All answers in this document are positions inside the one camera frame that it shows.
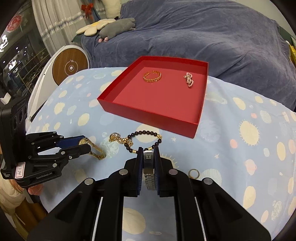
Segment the patterned tablecloth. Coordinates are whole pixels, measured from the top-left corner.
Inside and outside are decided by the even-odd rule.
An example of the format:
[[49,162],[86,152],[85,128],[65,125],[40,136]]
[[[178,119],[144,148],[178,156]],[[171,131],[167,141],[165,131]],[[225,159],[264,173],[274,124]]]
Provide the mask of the patterned tablecloth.
[[[84,135],[107,153],[101,161],[89,155],[71,160],[62,177],[44,184],[44,207],[51,211],[85,178],[107,178],[135,157],[123,145],[110,143],[111,133],[151,130],[162,135],[160,153],[175,168],[185,173],[196,168],[199,179],[214,179],[275,237],[296,207],[296,114],[255,92],[208,77],[201,120],[190,139],[102,109],[97,97],[124,69],[88,69],[69,76],[34,119],[28,133]],[[137,136],[134,146],[151,146],[155,138]],[[176,240],[173,199],[159,198],[144,186],[139,198],[125,198],[123,240]]]

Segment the metal screw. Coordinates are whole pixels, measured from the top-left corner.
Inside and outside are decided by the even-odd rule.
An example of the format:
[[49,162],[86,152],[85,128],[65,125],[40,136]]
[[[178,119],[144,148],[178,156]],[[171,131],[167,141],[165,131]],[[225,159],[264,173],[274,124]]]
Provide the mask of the metal screw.
[[169,174],[171,174],[171,175],[177,175],[177,174],[178,174],[178,171],[177,171],[176,169],[171,169],[171,170],[169,170],[168,172],[169,172]]
[[92,178],[87,178],[87,179],[84,180],[84,183],[86,185],[91,185],[91,184],[93,184],[93,182],[94,182],[94,180]]
[[120,174],[120,175],[126,175],[126,174],[128,174],[128,170],[127,170],[127,169],[121,169],[121,170],[119,171],[119,174]]
[[211,178],[207,177],[204,179],[204,183],[207,185],[211,185],[213,183],[213,180]]

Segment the camera lens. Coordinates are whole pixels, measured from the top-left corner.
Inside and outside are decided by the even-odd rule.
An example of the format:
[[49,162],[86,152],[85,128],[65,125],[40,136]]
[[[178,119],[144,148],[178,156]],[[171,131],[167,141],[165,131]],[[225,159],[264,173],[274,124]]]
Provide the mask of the camera lens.
[[17,128],[17,117],[15,116],[14,120],[13,120],[13,128],[16,130]]
[[22,122],[22,118],[23,118],[23,111],[21,109],[20,110],[20,114],[19,114],[19,121],[20,121],[20,123]]

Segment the white sheer curtain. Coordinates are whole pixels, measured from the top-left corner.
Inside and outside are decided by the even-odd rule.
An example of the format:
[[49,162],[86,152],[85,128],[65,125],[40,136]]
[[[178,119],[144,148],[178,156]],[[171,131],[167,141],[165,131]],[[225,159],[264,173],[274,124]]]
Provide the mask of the white sheer curtain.
[[72,44],[76,31],[91,23],[91,19],[84,18],[82,1],[32,0],[39,33],[51,56],[62,46]]

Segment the red box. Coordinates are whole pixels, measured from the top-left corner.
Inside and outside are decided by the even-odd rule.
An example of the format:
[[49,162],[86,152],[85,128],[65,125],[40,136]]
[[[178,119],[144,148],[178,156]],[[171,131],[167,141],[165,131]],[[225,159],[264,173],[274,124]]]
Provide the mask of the red box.
[[[162,76],[157,82],[147,79]],[[107,112],[163,130],[194,138],[207,85],[208,63],[173,57],[142,56],[119,75],[98,97]],[[192,74],[188,87],[184,76]]]

